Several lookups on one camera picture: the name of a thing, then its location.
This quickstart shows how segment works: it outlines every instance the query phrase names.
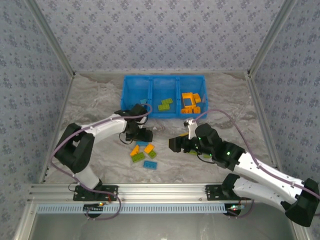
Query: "wall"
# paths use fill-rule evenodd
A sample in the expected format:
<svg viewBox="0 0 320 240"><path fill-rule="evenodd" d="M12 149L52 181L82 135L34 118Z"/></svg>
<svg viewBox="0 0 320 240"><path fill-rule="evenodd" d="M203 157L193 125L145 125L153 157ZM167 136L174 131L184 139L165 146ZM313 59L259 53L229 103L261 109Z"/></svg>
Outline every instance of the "wall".
<svg viewBox="0 0 320 240"><path fill-rule="evenodd" d="M298 0L255 76L283 170L320 183L320 2ZM312 223L320 239L320 218Z"/></svg>
<svg viewBox="0 0 320 240"><path fill-rule="evenodd" d="M42 170L69 78L24 1L1 3L0 239L9 240Z"/></svg>
<svg viewBox="0 0 320 240"><path fill-rule="evenodd" d="M246 70L283 0L38 0L75 71Z"/></svg>

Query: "purple cable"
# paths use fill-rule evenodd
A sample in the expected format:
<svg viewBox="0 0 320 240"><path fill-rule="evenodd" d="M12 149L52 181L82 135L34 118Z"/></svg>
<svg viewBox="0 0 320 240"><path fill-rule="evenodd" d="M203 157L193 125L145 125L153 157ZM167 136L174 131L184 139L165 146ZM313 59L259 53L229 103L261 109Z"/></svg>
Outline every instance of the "purple cable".
<svg viewBox="0 0 320 240"><path fill-rule="evenodd" d="M241 138L243 139L244 144L245 144L246 147L248 148L248 152L250 153L250 155L251 155L251 157L252 157L252 160L253 160L254 163L258 166L259 163L258 163L258 161L257 161L257 159L256 159L256 157L255 157L255 155L254 155L254 152L252 151L249 143L247 142L244 134L242 133L242 131L240 130L240 128L238 127L238 125L235 123L235 121L232 119L232 117L231 117L228 113L226 113L225 111L220 110L220 109L211 109L211 110L208 110L208 111L205 111L205 112L201 113L195 120L193 120L193 122L196 122L196 121L197 121L199 118L201 118L203 115L208 114L208 113L211 113L211 112L220 112L220 113L223 113L224 115L226 115L226 116L229 118L229 120L232 122L232 124L235 126L235 128L237 129L237 131L238 131L239 134L241 135ZM279 177L279 176L277 176L277 175L274 175L273 173L271 173L271 172L269 172L267 169L265 169L263 166L260 166L259 168L260 168L263 172L265 172L266 174L270 175L271 177L273 177L273 178L275 178L275 179L278 179L278 180L280 180L280 181L282 181L282 182L284 182L284 183L286 183L286 184L293 185L294 187L297 187L297 188L299 188L299 189L302 189L302 190L306 191L307 193L315 196L317 199L320 200L320 195L318 195L318 194L316 194L315 192L313 192L313 191L305 188L304 186L300 186L300 185L298 185L298 184L296 184L296 183L292 183L292 182L290 182L290 181L288 181L288 180L286 180L286 179L284 179L284 178L281 178L281 177Z"/></svg>
<svg viewBox="0 0 320 240"><path fill-rule="evenodd" d="M227 212L230 213L230 214L232 214L232 215L234 215L233 218L243 219L243 218L245 218L246 216L248 216L248 215L253 211L254 206L255 206L255 200L252 200L249 211L246 212L245 214L241 215L241 216L238 216L238 215L237 215L236 213L234 213L233 211L227 210Z"/></svg>
<svg viewBox="0 0 320 240"><path fill-rule="evenodd" d="M71 177L71 178L73 178L74 180L76 180L77 183L79 183L80 181L79 181L73 174L70 174L69 172L63 170L62 168L58 167L57 165L55 165L55 164L52 162L55 154L56 154L56 153L63 147L63 145L65 145L70 139L72 139L74 136L76 136L76 135L78 135L78 134L80 134L80 133L82 133L82 132L90 129L91 127L92 127L92 128L95 128L95 127L97 127L97 126L100 126L101 124L108 123L108 122L110 122L110 121L112 121L112 120L118 120L118 119L139 119L139 118L143 118L143 117L148 116L148 115L152 112L152 106L151 106L150 104L148 104L148 103L144 103L144 104L141 104L141 105L146 105L146 106L148 106L148 107L150 108L150 111L148 111L148 112L145 113L145 114L139 115L139 116L116 116L116 117L112 117L112 118L107 118L107 119L104 119L104 120L102 120L102 121L96 122L96 123L94 123L94 124L92 124L92 125L90 125L90 126L83 127L83 128L81 128L80 130L74 132L73 134L71 134L70 136L68 136L64 141L62 141L62 142L59 144L59 146L57 146L57 147L54 149L54 151L52 152L52 154L50 155L50 158L49 158L50 164L51 164L55 169L57 169L57 170L59 170L60 172L68 175L69 177ZM119 202L119 208L118 208L117 212L116 212L114 215L109 216L109 217L91 218L91 217L88 216L88 212L89 212L89 211L87 211L87 212L86 212L86 216L87 216L88 219L90 219L90 220L95 220L95 221L110 220L110 219L113 219L113 218L115 218L116 216L119 215L122 204L121 204L120 198L119 198L116 194L114 194L113 192L109 192L109 191L94 190L94 189L91 189L91 188L85 186L85 185L82 184L82 183L80 183L80 186L83 187L84 189L90 191L90 192L93 192L93 193L111 195L111 196L115 197L115 198L118 200L118 202Z"/></svg>

